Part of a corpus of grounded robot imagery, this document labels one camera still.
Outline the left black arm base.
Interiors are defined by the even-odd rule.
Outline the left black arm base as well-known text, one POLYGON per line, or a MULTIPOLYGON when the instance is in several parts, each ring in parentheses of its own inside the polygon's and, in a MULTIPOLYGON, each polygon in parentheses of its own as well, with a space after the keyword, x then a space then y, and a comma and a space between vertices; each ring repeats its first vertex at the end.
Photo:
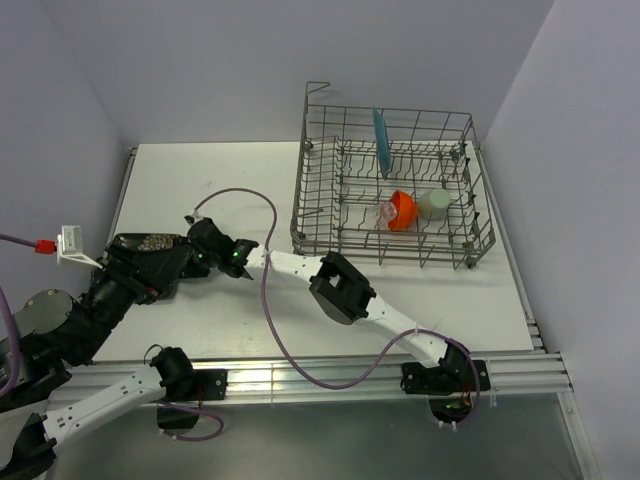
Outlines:
POLYGON ((227 385, 226 369, 196 369, 185 395, 176 400, 162 399, 157 402, 156 423, 160 434, 183 442, 201 442, 218 437, 224 429, 224 421, 205 406, 208 401, 224 400, 227 385), (191 435, 202 419, 213 421, 217 429, 206 435, 191 435))

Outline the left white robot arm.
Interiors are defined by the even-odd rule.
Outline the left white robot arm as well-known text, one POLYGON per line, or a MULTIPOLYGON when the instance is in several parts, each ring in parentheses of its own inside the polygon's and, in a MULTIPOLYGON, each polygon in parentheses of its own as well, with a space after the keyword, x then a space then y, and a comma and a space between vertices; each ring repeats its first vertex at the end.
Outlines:
POLYGON ((188 255, 107 254, 79 298, 42 291, 17 314, 3 312, 1 342, 1 476, 33 479, 56 460, 57 448, 122 415, 127 408, 181 400, 193 391, 194 369, 178 347, 162 349, 124 382, 59 414, 42 409, 71 367, 89 365, 134 305, 166 297, 182 278, 188 255))

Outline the teal scalloped plate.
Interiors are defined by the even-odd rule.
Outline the teal scalloped plate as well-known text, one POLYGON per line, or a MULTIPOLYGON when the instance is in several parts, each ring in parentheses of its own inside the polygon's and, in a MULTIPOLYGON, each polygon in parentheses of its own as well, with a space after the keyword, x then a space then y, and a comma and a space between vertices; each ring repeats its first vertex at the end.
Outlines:
POLYGON ((386 180, 391 171, 390 142, 386 121, 377 108, 372 109, 372 118, 380 173, 382 178, 386 180))

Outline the light green cup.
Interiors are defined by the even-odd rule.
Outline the light green cup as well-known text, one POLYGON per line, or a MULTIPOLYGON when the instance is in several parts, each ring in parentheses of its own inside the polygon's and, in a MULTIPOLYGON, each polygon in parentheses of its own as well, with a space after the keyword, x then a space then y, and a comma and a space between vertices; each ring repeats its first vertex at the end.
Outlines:
POLYGON ((442 188, 425 191, 416 202, 418 214, 424 220, 443 220, 451 204, 451 195, 442 188))

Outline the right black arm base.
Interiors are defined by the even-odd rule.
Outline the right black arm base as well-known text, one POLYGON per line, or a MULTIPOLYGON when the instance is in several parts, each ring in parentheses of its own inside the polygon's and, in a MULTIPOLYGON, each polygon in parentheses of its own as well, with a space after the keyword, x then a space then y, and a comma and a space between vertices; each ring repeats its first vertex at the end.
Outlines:
POLYGON ((481 392, 491 389, 486 363, 474 360, 475 369, 468 364, 463 367, 426 368, 418 362, 401 364, 400 388, 406 394, 449 396, 455 393, 481 392))

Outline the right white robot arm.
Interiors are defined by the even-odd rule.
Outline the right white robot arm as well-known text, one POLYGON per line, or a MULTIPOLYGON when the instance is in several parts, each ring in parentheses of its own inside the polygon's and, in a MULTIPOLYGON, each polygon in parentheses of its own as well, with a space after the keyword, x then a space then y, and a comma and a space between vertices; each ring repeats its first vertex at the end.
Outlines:
POLYGON ((370 366, 357 379, 340 385, 323 383, 311 377, 294 360, 279 336, 269 310, 267 285, 269 274, 276 272, 304 284, 325 316, 336 323, 355 326, 385 338, 387 344, 374 363, 397 346, 413 356, 423 367, 433 371, 435 383, 452 390, 470 373, 478 377, 468 349, 458 341, 424 329, 379 296, 370 281, 346 257, 329 252, 324 256, 299 256, 272 250, 265 242, 233 240, 222 233, 210 218, 185 217, 187 237, 199 255, 223 273, 234 278, 260 274, 260 301, 269 329, 281 353, 305 379, 329 390, 351 388, 366 379, 375 369, 370 366))

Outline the black floral square plate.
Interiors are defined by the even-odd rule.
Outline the black floral square plate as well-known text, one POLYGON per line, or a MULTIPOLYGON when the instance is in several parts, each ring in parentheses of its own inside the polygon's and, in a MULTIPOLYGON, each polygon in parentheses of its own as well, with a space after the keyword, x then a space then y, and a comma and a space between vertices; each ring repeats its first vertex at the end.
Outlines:
POLYGON ((186 264, 194 249, 187 239, 168 233, 120 233, 105 248, 105 257, 137 267, 176 267, 186 264))

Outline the aluminium mounting rail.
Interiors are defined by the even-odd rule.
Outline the aluminium mounting rail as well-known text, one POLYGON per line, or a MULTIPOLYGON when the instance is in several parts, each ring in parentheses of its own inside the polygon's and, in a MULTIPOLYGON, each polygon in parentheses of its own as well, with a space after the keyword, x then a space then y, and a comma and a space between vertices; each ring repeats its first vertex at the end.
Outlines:
MULTIPOLYGON (((490 400, 503 395, 564 394, 573 391, 565 363, 559 353, 547 353, 541 339, 528 352, 475 353, 487 367, 490 400)), ((330 384, 355 380, 371 366, 373 356, 311 357, 298 364, 310 376, 330 384)), ((195 370, 225 370, 227 381, 222 402, 226 405, 279 404, 331 401, 407 399, 400 388, 401 365, 411 360, 403 354, 386 355, 370 375, 342 390, 324 389, 303 377, 285 359, 194 360, 195 370)), ((71 370, 72 379, 50 397, 50 406, 69 406, 116 384, 142 367, 136 362, 98 362, 71 370)))

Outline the orange plastic bowl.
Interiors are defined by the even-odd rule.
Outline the orange plastic bowl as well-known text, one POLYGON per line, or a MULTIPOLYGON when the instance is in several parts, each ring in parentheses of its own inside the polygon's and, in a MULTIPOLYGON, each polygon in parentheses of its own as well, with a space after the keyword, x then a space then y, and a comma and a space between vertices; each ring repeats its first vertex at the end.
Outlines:
POLYGON ((408 229, 418 216, 418 208, 413 198, 404 191, 396 190, 390 199, 396 210, 396 216, 388 222, 391 231, 408 229))

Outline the clear drinking glass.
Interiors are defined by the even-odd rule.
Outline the clear drinking glass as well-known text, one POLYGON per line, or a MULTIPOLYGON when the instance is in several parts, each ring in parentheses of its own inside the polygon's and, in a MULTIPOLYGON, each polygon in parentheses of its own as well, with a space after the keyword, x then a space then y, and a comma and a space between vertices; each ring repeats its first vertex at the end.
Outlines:
POLYGON ((386 201, 367 209, 365 223, 372 230, 390 231, 397 219, 398 210, 391 201, 386 201))

